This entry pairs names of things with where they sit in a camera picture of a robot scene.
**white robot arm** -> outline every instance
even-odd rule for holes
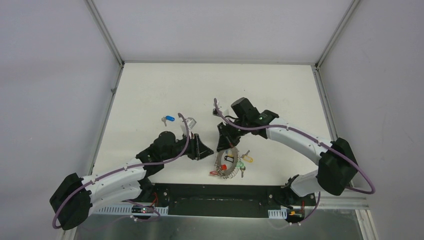
[[[301,197],[320,191],[339,196],[357,173],[354,166],[328,149],[337,150],[357,164],[346,140],[338,138],[336,141],[329,141],[294,127],[272,111],[264,110],[259,113],[245,97],[231,105],[237,115],[231,122],[223,116],[216,102],[215,100],[212,114],[220,116],[226,123],[218,125],[218,152],[235,147],[242,136],[251,133],[285,144],[318,166],[318,170],[291,177],[282,187],[282,202],[286,205],[292,205]]]
[[[214,151],[205,146],[191,128],[195,121],[187,118],[185,134],[177,140],[170,131],[162,132],[153,143],[127,163],[108,172],[79,177],[68,175],[50,198],[56,213],[54,228],[72,229],[81,224],[94,211],[110,204],[151,195],[152,184],[148,177],[182,155],[201,160]]]

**key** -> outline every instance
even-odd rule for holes
[[[167,117],[164,116],[162,117],[162,122],[165,124],[165,127],[167,126]]]
[[[242,158],[246,157],[247,155],[249,155],[250,152],[251,152],[250,150],[247,150],[247,152],[245,154],[241,155],[240,158],[242,159]]]
[[[164,118],[168,121],[171,121],[171,122],[175,121],[175,118],[173,116],[164,116]]]
[[[243,175],[244,175],[244,173],[245,173],[245,170],[246,170],[246,167],[245,167],[245,166],[240,167],[240,171],[241,171],[241,178],[243,178]]]

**black joint actuator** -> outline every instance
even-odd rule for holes
[[[355,164],[357,160],[348,141],[337,138],[331,142],[331,148],[351,159]],[[340,196],[343,190],[349,186],[349,182],[358,171],[346,160],[330,150],[321,153],[318,162],[318,174],[316,178],[319,185],[328,193]]]
[[[231,108],[237,115],[237,119],[233,122],[235,125],[244,128],[254,128],[269,125],[274,119],[278,118],[279,115],[270,111],[264,110],[259,113],[258,109],[254,107],[249,99],[242,97],[231,104]],[[219,140],[216,151],[222,151],[237,146],[240,142],[240,137],[252,133],[253,135],[259,135],[267,139],[267,131],[265,129],[260,130],[240,130],[229,124],[220,123],[218,125]]]
[[[170,160],[183,151],[186,140],[187,136],[185,135],[182,136],[181,140],[178,140],[172,132],[163,131],[148,148],[138,153],[135,158],[142,163],[160,163]],[[188,140],[188,147],[183,153],[192,160],[201,160],[212,154],[214,154],[214,151],[202,143],[197,133],[193,134]],[[163,164],[146,165],[144,166],[145,177],[156,174],[163,168]]]
[[[77,188],[81,187],[82,178],[78,177],[76,173],[72,173],[65,177],[60,186],[50,198],[50,205],[56,213],[65,201],[65,199]],[[82,224],[89,216],[89,210],[93,206],[90,201],[90,191],[85,188],[80,190],[74,195],[65,206],[58,216],[59,223],[63,230],[70,230]]]
[[[299,174],[290,177],[287,181],[287,183],[281,187],[281,195],[282,195],[282,203],[284,204],[284,207],[286,208],[291,208],[289,207],[291,205],[294,205],[296,202],[298,202],[301,197],[299,197],[293,190],[292,190],[292,183],[293,181],[299,177]]]
[[[139,180],[138,183],[140,184],[141,194],[137,199],[140,202],[147,202],[153,193],[153,184],[147,177]]]

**red wire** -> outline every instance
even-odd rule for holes
[[[153,206],[157,201],[158,201],[158,195],[156,194],[156,192],[153,193],[154,195],[154,200],[153,202],[150,204],[150,207]]]

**purple cable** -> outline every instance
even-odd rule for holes
[[[165,161],[162,161],[162,162],[146,162],[146,163],[134,164],[134,165],[128,166],[127,169],[132,169],[132,168],[137,168],[137,167],[142,167],[142,166],[148,166],[148,165],[168,164],[170,162],[173,162],[173,161],[177,160],[179,157],[181,157],[184,154],[184,152],[187,150],[187,147],[189,146],[190,132],[189,132],[189,126],[187,125],[187,122],[186,122],[186,119],[184,118],[184,116],[181,113],[178,113],[178,117],[182,118],[182,121],[184,122],[184,125],[185,125],[185,130],[186,130],[186,132],[185,132],[186,140],[185,140],[185,145],[184,145],[184,148],[182,149],[182,151],[176,157],[174,157],[172,159],[169,159],[169,160],[165,160]],[[108,176],[110,176],[112,174],[116,174],[116,173],[119,173],[119,172],[122,172],[122,171],[125,171],[125,168],[116,169],[116,170],[113,170],[111,172],[108,172],[108,173],[106,173],[104,175],[101,175],[101,176],[97,177],[94,180],[94,182],[97,182],[97,181],[102,180],[102,179],[104,179],[104,178],[106,178],[106,177],[108,177]],[[64,208],[64,206],[69,202],[69,200],[75,194],[77,194],[79,191],[81,191],[82,189],[86,188],[90,184],[93,184],[93,181],[89,181],[86,184],[83,184],[82,186],[78,187],[75,191],[73,191],[71,194],[69,194],[69,196],[67,196],[65,198],[65,200],[59,206],[59,208],[56,211],[56,214],[53,217],[52,226],[53,226],[54,229],[60,229],[62,227],[61,225],[59,225],[59,226],[56,225],[56,221],[58,220],[58,217],[61,214],[61,211]]]
[[[320,200],[321,200],[321,192],[319,191],[318,192],[318,198],[316,199],[315,207],[312,209],[312,211],[300,223],[303,223],[306,219],[308,219],[315,212],[315,210],[317,210],[318,205],[320,204]]]
[[[223,113],[220,111],[220,109],[218,108],[218,100],[216,98],[213,99],[213,102],[215,104],[215,110],[218,113],[218,115],[229,125],[237,128],[237,129],[241,129],[241,130],[245,130],[245,131],[256,131],[256,130],[262,130],[262,129],[268,129],[268,128],[283,128],[283,129],[287,129],[286,125],[282,125],[282,124],[274,124],[274,125],[265,125],[265,126],[257,126],[257,127],[243,127],[243,126],[238,126],[234,123],[232,123],[231,121],[229,121],[228,119],[226,119],[223,116]],[[308,139],[310,139],[311,141],[313,141],[316,144],[320,144],[321,146],[323,146],[324,148],[326,148],[327,150],[331,151],[332,153],[338,155],[339,157],[341,157],[342,159],[344,159],[345,161],[347,161],[350,165],[352,165],[361,175],[362,177],[365,179],[365,181],[369,184],[369,186],[371,187],[371,191],[364,191],[361,189],[357,189],[354,187],[350,187],[347,186],[346,189],[352,190],[354,192],[358,192],[358,193],[362,193],[362,194],[374,194],[376,192],[376,188],[374,187],[374,184],[371,182],[371,179],[365,174],[365,172],[356,164],[354,163],[352,160],[350,160],[347,156],[341,154],[340,152],[338,152],[337,150],[331,148],[330,146],[326,145],[323,142],[319,142],[317,139],[315,139],[313,136],[307,134],[306,132],[303,132],[299,129],[293,128],[293,127],[288,127],[289,130],[292,130],[293,132],[296,132]]]

